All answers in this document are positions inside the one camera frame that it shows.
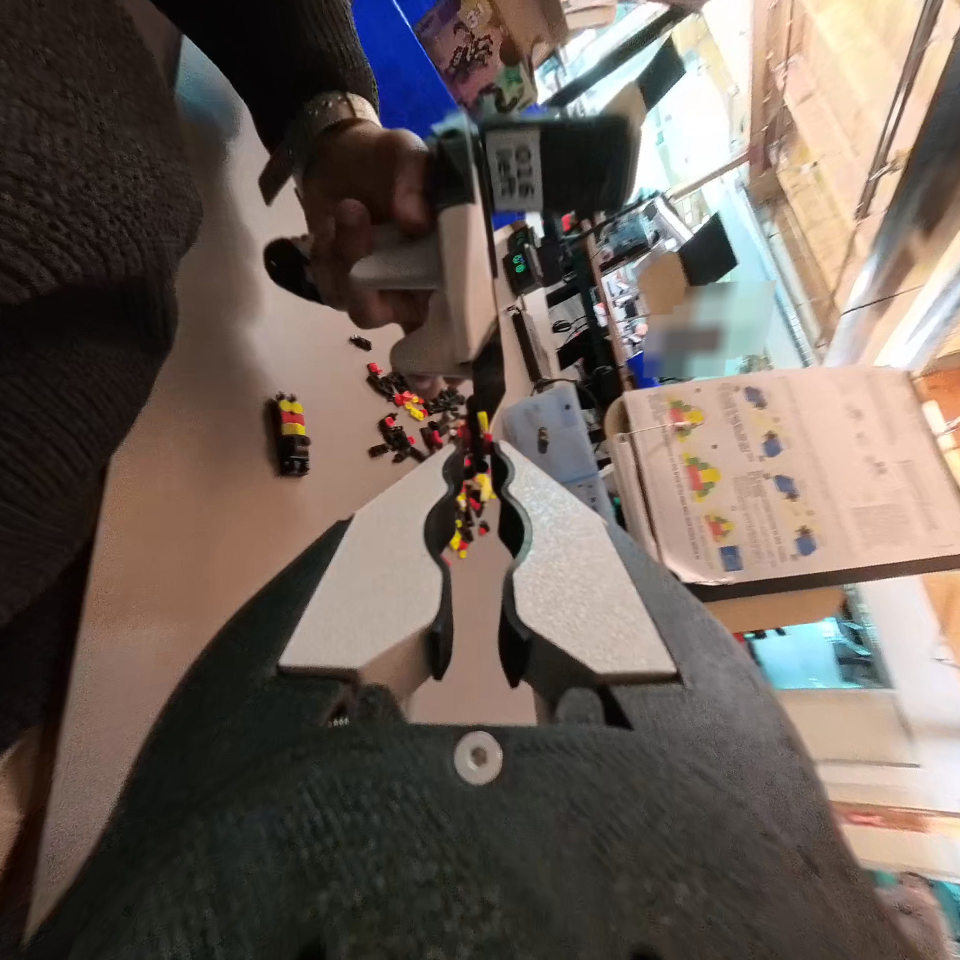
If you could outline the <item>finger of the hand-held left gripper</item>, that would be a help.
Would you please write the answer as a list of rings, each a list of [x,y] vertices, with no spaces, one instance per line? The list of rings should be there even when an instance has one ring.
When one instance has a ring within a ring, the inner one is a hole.
[[[427,296],[425,320],[394,345],[390,363],[405,377],[469,380],[493,428],[507,390],[488,233],[481,208],[448,208],[431,234],[390,250],[391,287]]]

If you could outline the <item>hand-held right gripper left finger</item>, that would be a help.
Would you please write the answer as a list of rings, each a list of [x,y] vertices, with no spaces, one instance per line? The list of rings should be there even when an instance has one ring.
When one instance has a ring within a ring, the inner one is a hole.
[[[445,447],[357,510],[279,658],[285,674],[382,687],[402,704],[447,673],[452,587],[443,552],[463,482]]]

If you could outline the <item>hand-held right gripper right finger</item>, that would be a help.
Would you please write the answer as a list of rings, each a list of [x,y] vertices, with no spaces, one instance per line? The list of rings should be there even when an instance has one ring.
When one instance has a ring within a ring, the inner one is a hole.
[[[671,684],[679,670],[608,523],[504,440],[491,454],[498,536],[510,553],[498,654],[550,721],[570,690]]]

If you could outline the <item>pile of lego pieces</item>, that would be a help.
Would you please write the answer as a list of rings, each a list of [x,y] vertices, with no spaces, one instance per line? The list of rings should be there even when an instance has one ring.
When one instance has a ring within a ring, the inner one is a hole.
[[[371,460],[389,459],[396,465],[407,461],[421,464],[447,447],[463,452],[462,481],[455,498],[454,532],[447,553],[467,558],[479,539],[492,532],[486,518],[494,490],[491,454],[493,436],[489,417],[476,414],[472,426],[467,398],[452,386],[439,388],[431,397],[413,390],[406,375],[375,361],[366,363],[366,385],[389,410],[376,422],[378,441],[366,450]]]

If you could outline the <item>long black red yellow lego assembly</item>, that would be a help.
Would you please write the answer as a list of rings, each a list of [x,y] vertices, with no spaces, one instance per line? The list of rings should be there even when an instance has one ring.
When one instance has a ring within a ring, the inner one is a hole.
[[[310,471],[311,438],[303,404],[293,393],[281,391],[267,402],[266,410],[277,474],[305,477]]]

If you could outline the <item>person's left forearm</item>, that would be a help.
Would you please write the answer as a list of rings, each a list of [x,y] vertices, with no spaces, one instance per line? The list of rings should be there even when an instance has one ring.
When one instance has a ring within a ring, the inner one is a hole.
[[[378,86],[350,1],[154,1],[230,82],[268,151],[322,93],[357,95],[378,112]]]

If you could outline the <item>colourful lego set box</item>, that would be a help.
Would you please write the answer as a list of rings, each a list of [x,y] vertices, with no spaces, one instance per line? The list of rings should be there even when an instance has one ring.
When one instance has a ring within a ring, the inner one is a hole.
[[[456,104],[473,117],[519,114],[538,101],[530,57],[495,2],[435,2],[413,30]]]

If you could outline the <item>blue lego instruction booklet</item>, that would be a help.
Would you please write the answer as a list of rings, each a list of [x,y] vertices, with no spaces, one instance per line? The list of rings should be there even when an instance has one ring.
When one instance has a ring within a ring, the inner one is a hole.
[[[606,522],[615,522],[614,505],[572,382],[552,383],[502,409],[499,417],[506,442]]]

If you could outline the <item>person's left hand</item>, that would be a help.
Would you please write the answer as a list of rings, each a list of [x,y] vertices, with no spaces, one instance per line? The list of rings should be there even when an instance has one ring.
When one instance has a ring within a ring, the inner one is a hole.
[[[428,161],[426,144],[411,131],[352,121],[323,134],[318,156],[303,175],[302,207],[318,294],[362,330],[396,325],[408,334],[426,320],[426,294],[362,290],[351,272],[373,251],[376,226],[391,225],[408,237],[430,233]]]

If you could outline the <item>black charger green display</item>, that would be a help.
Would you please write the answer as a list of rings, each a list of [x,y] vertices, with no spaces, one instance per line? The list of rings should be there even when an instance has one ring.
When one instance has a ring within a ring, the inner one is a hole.
[[[526,222],[510,225],[503,272],[514,298],[559,284],[567,273],[566,247],[556,232],[540,237]]]

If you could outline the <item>black flat case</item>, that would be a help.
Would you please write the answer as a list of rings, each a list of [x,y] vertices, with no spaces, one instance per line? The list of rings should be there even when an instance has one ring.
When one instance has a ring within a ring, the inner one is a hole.
[[[553,379],[550,358],[532,316],[519,306],[508,310],[527,378],[532,384]]]

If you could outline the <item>blue storage bin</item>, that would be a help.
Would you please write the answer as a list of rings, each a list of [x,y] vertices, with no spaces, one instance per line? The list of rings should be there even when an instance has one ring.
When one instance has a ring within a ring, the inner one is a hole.
[[[414,28],[433,1],[354,1],[357,33],[377,83],[379,115],[391,129],[426,140],[456,103]]]

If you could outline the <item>beige wrist watch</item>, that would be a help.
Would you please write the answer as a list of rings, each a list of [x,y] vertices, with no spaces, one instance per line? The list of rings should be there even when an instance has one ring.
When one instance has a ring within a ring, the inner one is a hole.
[[[364,97],[346,91],[322,92],[302,107],[287,127],[258,177],[267,207],[288,183],[301,191],[305,176],[324,156],[334,138],[358,126],[381,128],[377,110]]]

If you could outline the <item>printed instruction sign board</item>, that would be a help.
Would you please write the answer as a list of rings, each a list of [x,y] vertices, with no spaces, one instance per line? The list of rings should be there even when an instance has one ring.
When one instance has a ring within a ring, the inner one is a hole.
[[[705,604],[958,570],[958,483],[905,370],[631,390],[605,429],[630,534]]]

